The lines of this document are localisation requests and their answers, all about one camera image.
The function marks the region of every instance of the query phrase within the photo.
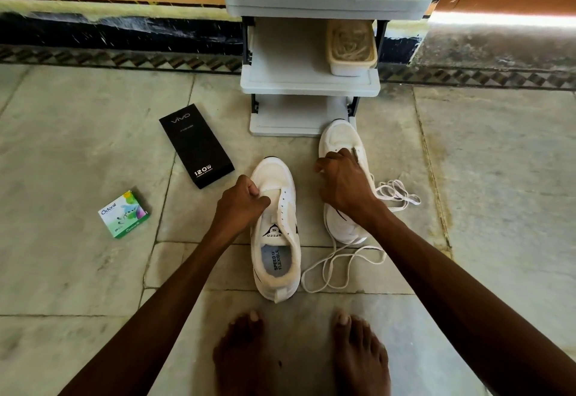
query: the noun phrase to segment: white light strip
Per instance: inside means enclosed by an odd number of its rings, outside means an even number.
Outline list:
[[[433,12],[430,23],[486,26],[532,26],[554,28],[576,28],[576,15],[479,14],[472,12]]]

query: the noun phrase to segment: shoelace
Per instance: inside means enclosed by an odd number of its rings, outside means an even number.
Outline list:
[[[415,205],[419,205],[421,203],[420,197],[418,197],[416,194],[408,193],[408,191],[406,191],[406,188],[404,187],[404,184],[399,179],[389,180],[388,182],[380,182],[379,186],[376,188],[376,196],[378,197],[378,199],[382,201],[403,202],[401,206],[389,207],[389,209],[392,212],[404,210],[408,207],[410,203]],[[334,239],[332,234],[330,234],[328,225],[326,224],[326,217],[324,217],[324,226],[326,227],[326,230],[328,231],[328,234],[332,239],[333,250],[328,256],[315,262],[312,266],[310,266],[309,268],[307,268],[302,272],[302,276],[300,278],[300,284],[302,285],[302,288],[304,288],[304,291],[306,291],[307,293],[318,293],[324,290],[326,287],[334,288],[335,290],[342,290],[346,288],[350,281],[350,265],[352,264],[352,260],[356,256],[374,265],[384,264],[384,261],[386,261],[387,254],[384,251],[384,249],[382,249],[379,246],[362,246],[352,254],[338,254],[338,252],[347,248],[348,246],[357,244],[358,240],[354,240],[352,243],[349,243],[343,247],[338,248],[336,245],[336,240]],[[381,254],[381,258],[378,261],[372,261],[365,255],[360,254],[361,251],[366,249],[378,250],[378,252],[380,252]],[[350,258],[346,266],[346,283],[342,286],[332,285],[330,283],[330,279],[332,279],[332,272],[334,271],[334,261],[336,260],[336,258],[343,258],[345,256],[348,256]],[[305,281],[306,273],[318,267],[320,264],[322,264],[322,279],[324,280],[324,285],[317,290],[308,290]],[[328,273],[326,273],[326,264],[328,264]]]

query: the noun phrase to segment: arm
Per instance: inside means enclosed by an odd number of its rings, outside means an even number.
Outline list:
[[[61,391],[61,395],[147,394],[220,255],[270,204],[242,175],[218,202],[191,256]]]
[[[347,214],[382,245],[438,327],[496,395],[568,395],[576,363],[454,261],[428,244],[378,200],[352,154],[316,162],[324,202]]]

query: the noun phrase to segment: toenail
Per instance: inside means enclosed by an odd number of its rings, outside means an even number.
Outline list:
[[[340,313],[340,317],[338,318],[338,323],[342,326],[348,325],[348,321],[350,320],[350,316],[346,312]]]

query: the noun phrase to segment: shoe heel pull tab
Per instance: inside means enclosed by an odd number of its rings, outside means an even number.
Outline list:
[[[288,290],[286,288],[281,288],[274,292],[274,303],[282,302],[288,298]]]

